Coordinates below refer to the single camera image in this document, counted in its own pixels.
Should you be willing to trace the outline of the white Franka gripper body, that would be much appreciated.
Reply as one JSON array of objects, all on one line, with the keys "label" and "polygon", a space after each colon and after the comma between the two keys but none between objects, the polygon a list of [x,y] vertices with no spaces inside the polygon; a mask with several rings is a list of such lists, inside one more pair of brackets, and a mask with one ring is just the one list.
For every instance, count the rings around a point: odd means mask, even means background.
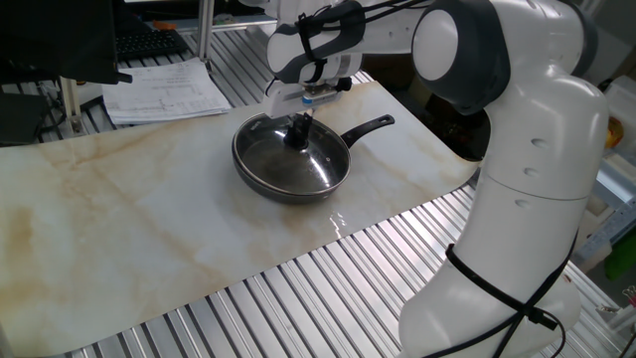
[{"label": "white Franka gripper body", "polygon": [[306,84],[285,84],[274,79],[266,88],[263,98],[264,113],[271,118],[278,118],[338,101],[342,90],[335,84],[325,83],[319,86]]}]

